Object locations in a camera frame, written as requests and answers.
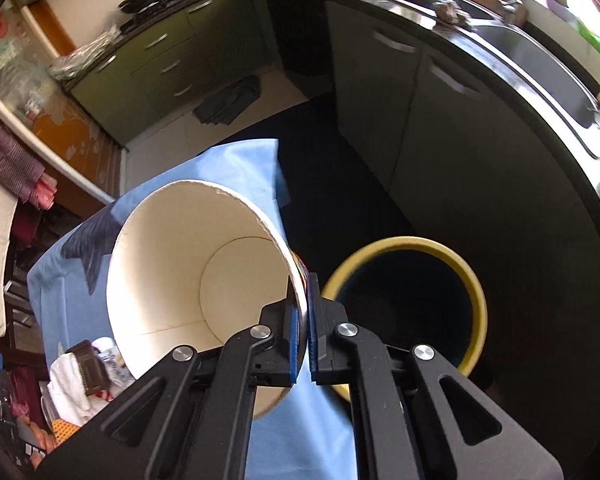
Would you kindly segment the white paper cup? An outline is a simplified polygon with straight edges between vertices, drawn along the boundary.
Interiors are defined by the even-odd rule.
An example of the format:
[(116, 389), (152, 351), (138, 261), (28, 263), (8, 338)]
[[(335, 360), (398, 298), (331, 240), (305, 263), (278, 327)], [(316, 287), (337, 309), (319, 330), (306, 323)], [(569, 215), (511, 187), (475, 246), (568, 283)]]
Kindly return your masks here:
[(179, 180), (149, 194), (114, 243), (106, 304), (114, 342), (134, 378), (183, 344), (222, 347), (263, 307), (308, 300), (294, 254), (272, 216), (227, 186)]

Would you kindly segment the stainless kitchen sink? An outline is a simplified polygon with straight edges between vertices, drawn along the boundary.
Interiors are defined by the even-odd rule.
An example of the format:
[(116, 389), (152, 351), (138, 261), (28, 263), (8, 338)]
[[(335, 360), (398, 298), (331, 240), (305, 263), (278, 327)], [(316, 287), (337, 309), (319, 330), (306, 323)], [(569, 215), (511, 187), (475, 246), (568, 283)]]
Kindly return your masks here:
[(588, 154), (600, 158), (600, 127), (594, 118), (596, 105), (585, 85), (542, 44), (516, 27), (478, 20), (474, 31), (480, 44), (495, 52), (541, 92), (552, 109), (565, 119)]

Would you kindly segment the plaid red cloth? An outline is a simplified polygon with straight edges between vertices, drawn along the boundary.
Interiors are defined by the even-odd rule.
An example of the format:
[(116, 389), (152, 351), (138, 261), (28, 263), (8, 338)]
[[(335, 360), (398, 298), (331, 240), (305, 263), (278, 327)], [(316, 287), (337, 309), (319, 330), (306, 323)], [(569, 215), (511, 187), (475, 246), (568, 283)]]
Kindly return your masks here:
[(23, 203), (49, 210), (57, 192), (57, 180), (0, 121), (0, 185)]

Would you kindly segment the clear plastic bag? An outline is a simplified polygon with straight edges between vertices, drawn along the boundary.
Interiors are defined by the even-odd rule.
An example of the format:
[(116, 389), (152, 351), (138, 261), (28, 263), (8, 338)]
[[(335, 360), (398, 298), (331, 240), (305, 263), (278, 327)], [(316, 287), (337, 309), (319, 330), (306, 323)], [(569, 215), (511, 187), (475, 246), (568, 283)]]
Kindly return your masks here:
[(120, 36), (120, 28), (117, 25), (112, 25), (88, 44), (76, 48), (67, 55), (55, 58), (48, 66), (47, 73), (59, 81), (76, 78), (87, 67), (90, 67)]

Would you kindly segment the dark floor mat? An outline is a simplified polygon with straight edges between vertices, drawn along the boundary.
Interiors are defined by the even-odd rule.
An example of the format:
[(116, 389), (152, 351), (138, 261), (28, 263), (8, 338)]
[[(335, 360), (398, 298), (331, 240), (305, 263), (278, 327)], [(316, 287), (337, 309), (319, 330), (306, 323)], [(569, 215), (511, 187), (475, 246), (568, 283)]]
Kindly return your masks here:
[(202, 124), (229, 126), (251, 104), (260, 99), (261, 81), (257, 75), (245, 76), (205, 98), (193, 110)]

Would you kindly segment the yellow-rimmed dark trash bin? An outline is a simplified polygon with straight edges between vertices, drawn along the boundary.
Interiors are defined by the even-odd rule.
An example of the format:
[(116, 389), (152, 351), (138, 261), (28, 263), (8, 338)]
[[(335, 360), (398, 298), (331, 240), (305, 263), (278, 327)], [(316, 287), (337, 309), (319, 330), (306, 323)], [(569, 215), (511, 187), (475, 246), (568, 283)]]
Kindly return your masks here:
[(488, 309), (477, 275), (457, 252), (428, 238), (395, 236), (359, 249), (322, 295), (385, 344), (429, 344), (465, 376), (486, 343)]

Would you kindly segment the blue star-print tablecloth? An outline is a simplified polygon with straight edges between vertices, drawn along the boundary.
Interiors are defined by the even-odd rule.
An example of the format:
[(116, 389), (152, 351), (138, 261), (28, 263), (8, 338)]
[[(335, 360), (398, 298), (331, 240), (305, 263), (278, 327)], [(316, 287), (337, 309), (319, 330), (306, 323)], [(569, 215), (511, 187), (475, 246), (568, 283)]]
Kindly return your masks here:
[[(255, 203), (276, 226), (288, 203), (283, 149), (275, 139), (240, 140), (202, 154), (137, 185), (53, 244), (28, 273), (30, 303), (46, 361), (78, 342), (109, 337), (106, 305), (110, 254), (122, 224), (158, 188), (178, 180), (204, 180), (231, 188)], [(332, 390), (301, 370), (281, 404), (252, 424), (249, 479), (353, 479), (353, 430)]]

